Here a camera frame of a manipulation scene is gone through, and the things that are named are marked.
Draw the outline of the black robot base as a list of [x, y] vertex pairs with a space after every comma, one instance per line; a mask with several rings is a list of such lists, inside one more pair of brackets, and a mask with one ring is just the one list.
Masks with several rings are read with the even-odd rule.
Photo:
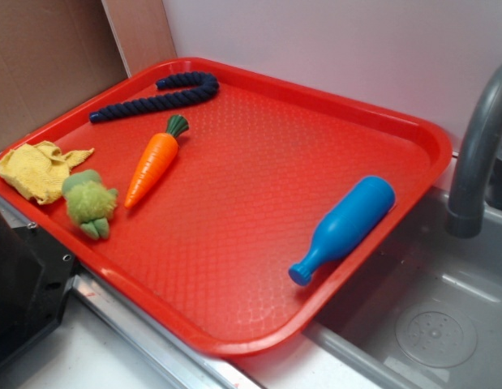
[[42, 227], [0, 212], [0, 369], [61, 323], [75, 255]]

